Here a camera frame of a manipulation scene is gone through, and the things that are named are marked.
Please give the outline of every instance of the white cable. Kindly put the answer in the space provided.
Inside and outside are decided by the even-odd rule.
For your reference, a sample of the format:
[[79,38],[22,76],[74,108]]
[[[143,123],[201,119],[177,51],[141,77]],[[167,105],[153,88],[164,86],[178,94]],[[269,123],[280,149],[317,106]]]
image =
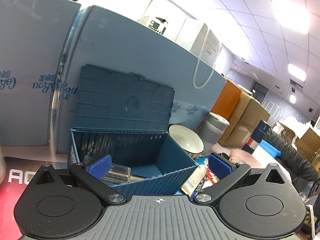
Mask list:
[[313,213],[313,205],[306,205],[306,207],[309,208],[310,219],[311,219],[311,237],[312,239],[314,239],[316,237],[316,233],[315,233],[315,217]]
[[207,38],[209,36],[209,32],[210,32],[210,29],[208,28],[207,30],[207,33],[205,35],[205,38],[204,38],[204,41],[203,41],[203,44],[202,44],[202,48],[201,48],[201,51],[200,51],[200,55],[198,57],[198,62],[197,62],[197,65],[196,65],[196,70],[195,70],[195,73],[193,75],[193,86],[197,89],[201,89],[201,88],[204,88],[205,85],[209,82],[210,78],[212,77],[213,73],[214,73],[214,69],[216,67],[216,65],[214,64],[213,67],[212,67],[212,72],[210,74],[210,76],[208,77],[208,79],[206,80],[206,82],[201,86],[201,87],[197,87],[196,85],[196,76],[197,76],[197,71],[198,71],[198,67],[199,67],[199,64],[200,64],[200,59],[201,59],[201,55],[202,55],[202,52],[203,52],[203,48],[204,48],[204,44],[205,42],[207,41]]

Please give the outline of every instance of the square ceiling light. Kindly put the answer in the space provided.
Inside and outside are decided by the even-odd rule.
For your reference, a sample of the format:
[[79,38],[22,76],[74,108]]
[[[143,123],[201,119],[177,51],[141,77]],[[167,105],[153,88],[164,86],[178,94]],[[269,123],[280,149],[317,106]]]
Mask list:
[[288,0],[273,0],[273,13],[278,22],[292,30],[307,34],[310,15],[305,6]]
[[296,103],[296,97],[294,95],[290,95],[290,102],[293,104]]
[[295,65],[289,64],[288,70],[291,75],[295,76],[296,78],[299,78],[301,81],[306,80],[306,73],[303,70],[296,67]]

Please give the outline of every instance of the crosshair symbol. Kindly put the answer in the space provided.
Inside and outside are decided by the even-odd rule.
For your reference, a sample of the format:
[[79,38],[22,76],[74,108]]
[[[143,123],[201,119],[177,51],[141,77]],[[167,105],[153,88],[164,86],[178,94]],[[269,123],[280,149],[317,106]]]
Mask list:
[[156,200],[154,200],[154,201],[156,201],[157,203],[162,203],[163,201],[165,201],[163,198],[157,198]]

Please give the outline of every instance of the screw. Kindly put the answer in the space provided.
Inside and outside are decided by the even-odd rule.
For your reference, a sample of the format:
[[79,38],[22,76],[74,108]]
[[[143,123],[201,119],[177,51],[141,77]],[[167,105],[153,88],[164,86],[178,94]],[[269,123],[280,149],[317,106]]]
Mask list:
[[207,194],[200,194],[196,196],[196,200],[198,200],[199,202],[208,202],[211,200],[211,196]]
[[124,196],[120,195],[120,194],[111,194],[108,199],[111,202],[120,202],[124,200]]

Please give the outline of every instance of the blue gripper pad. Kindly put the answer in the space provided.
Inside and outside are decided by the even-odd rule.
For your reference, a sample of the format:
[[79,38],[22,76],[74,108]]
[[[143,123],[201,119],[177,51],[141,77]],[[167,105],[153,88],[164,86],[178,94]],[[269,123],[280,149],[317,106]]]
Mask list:
[[85,166],[85,170],[94,176],[96,179],[101,180],[102,177],[111,169],[111,156],[103,155]]
[[208,157],[209,169],[218,179],[223,179],[236,169],[236,166],[217,153],[211,153]]

